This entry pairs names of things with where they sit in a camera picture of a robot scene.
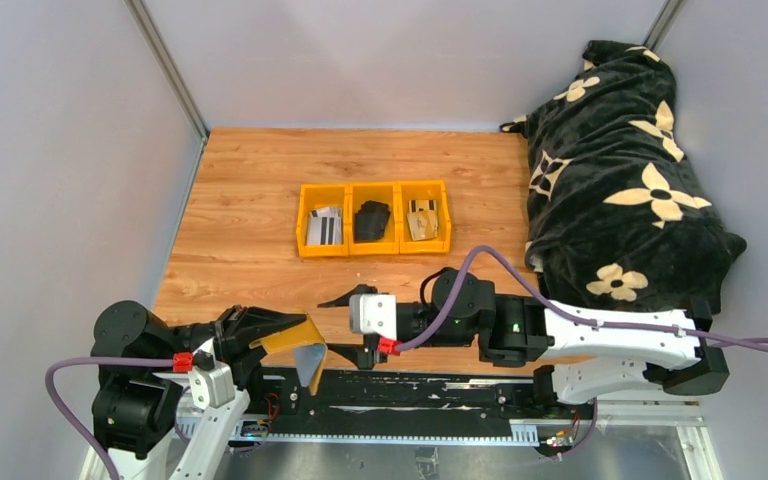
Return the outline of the yellow leather card holder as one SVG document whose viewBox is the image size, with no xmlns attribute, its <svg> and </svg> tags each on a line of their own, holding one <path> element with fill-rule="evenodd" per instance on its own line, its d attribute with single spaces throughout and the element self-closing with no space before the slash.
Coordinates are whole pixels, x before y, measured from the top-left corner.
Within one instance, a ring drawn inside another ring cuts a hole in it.
<svg viewBox="0 0 768 480">
<path fill-rule="evenodd" d="M 301 317 L 301 323 L 256 339 L 249 347 L 263 348 L 267 355 L 291 351 L 300 385 L 316 396 L 328 346 L 310 315 L 302 313 Z"/>
</svg>

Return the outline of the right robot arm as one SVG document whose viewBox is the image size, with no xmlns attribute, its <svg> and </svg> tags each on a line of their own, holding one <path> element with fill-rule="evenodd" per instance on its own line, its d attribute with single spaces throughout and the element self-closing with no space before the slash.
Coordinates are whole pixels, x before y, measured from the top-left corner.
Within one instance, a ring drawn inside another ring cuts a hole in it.
<svg viewBox="0 0 768 480">
<path fill-rule="evenodd" d="M 479 360 L 495 367 L 542 361 L 531 403 L 549 418 L 569 405 L 626 390 L 711 395 L 730 376 L 722 349 L 689 333 L 708 324 L 707 316 L 542 303 L 498 293 L 493 282 L 451 267 L 424 283 L 432 291 L 417 302 L 401 303 L 364 284 L 324 302 L 326 308 L 347 308 L 350 330 L 364 338 L 362 345 L 333 344 L 331 350 L 370 370 L 397 355 L 397 346 L 430 331 L 423 347 L 476 347 Z"/>
</svg>

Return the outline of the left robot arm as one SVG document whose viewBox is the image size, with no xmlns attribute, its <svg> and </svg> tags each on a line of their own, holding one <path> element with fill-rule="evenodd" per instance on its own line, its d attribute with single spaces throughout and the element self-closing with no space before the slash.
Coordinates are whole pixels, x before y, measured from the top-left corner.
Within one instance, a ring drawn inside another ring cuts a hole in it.
<svg viewBox="0 0 768 480">
<path fill-rule="evenodd" d="M 204 413 L 173 477 L 216 472 L 243 413 L 277 395 L 266 392 L 262 361 L 290 351 L 301 386 L 315 394 L 325 342 L 304 313 L 234 305 L 216 320 L 171 327 L 133 300 L 107 307 L 95 322 L 90 357 L 99 369 L 92 403 L 94 449 L 113 479 L 163 479 L 179 403 L 189 396 Z"/>
</svg>

